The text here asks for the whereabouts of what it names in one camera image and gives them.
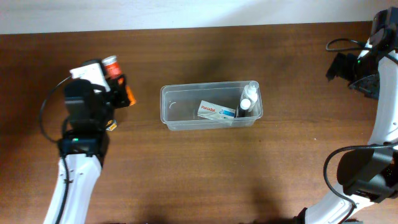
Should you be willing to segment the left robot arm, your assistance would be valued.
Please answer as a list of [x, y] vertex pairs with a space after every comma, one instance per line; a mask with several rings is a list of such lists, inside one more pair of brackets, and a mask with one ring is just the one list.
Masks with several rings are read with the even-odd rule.
[[131, 105], [126, 77], [106, 80], [110, 90], [76, 79], [63, 91], [68, 116], [54, 143], [60, 160], [55, 190], [45, 223], [84, 223], [91, 194], [104, 166], [107, 132], [117, 124], [114, 111]]

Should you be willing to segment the white spray bottle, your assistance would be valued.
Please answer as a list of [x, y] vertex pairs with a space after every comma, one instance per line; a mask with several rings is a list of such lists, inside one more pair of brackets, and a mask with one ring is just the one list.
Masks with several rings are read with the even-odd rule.
[[258, 95], [258, 88], [259, 84], [256, 81], [251, 81], [248, 85], [244, 87], [244, 90], [241, 94], [240, 100], [242, 101], [243, 99], [248, 99], [251, 102], [250, 107], [248, 108], [248, 111], [251, 112], [255, 106], [255, 104], [258, 101], [259, 95]]

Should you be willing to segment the black bottle white cap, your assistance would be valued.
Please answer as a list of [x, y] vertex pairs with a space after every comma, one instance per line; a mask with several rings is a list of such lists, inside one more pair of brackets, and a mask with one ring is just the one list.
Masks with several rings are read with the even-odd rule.
[[246, 117], [248, 115], [250, 106], [251, 106], [251, 101], [249, 99], [247, 98], [242, 99], [236, 111], [236, 117], [237, 118]]

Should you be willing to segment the orange tablet tube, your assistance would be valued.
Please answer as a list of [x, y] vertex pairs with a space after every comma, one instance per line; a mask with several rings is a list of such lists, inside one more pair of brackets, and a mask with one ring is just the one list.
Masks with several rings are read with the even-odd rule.
[[112, 55], [106, 57], [102, 59], [102, 63], [105, 66], [108, 80], [115, 81], [117, 86], [121, 89], [121, 95], [123, 100], [120, 100], [120, 103], [122, 103], [123, 106], [132, 106], [136, 104], [136, 99], [130, 87], [126, 83], [126, 77], [122, 73], [117, 56]]

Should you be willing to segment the small gold-lid jar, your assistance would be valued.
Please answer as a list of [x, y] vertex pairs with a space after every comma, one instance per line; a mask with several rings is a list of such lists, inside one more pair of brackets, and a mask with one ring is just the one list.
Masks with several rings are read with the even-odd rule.
[[117, 128], [117, 122], [115, 119], [109, 120], [107, 125], [106, 125], [106, 130], [107, 131], [113, 131], [114, 129]]

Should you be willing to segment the white Panadol medicine box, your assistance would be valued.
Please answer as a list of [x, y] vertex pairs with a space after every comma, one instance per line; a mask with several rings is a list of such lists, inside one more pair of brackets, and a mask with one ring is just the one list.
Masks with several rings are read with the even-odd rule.
[[236, 110], [202, 100], [198, 108], [198, 117], [231, 125]]

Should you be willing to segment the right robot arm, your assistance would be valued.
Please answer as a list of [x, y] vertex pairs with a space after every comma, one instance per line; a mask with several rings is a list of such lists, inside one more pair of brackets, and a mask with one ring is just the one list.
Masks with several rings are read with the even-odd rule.
[[332, 49], [336, 53], [326, 73], [349, 82], [349, 88], [375, 99], [376, 120], [366, 145], [346, 146], [330, 153], [323, 178], [330, 191], [304, 208], [294, 223], [348, 223], [361, 209], [397, 198], [397, 8], [379, 11], [366, 42]]

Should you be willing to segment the clear plastic container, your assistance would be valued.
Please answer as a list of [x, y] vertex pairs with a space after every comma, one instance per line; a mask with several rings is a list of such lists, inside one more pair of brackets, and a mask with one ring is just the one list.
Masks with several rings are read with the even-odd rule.
[[231, 125], [198, 117], [202, 100], [237, 111], [244, 87], [251, 81], [195, 83], [163, 86], [160, 91], [160, 118], [172, 131], [252, 126], [263, 115], [261, 92], [246, 117], [235, 118]]

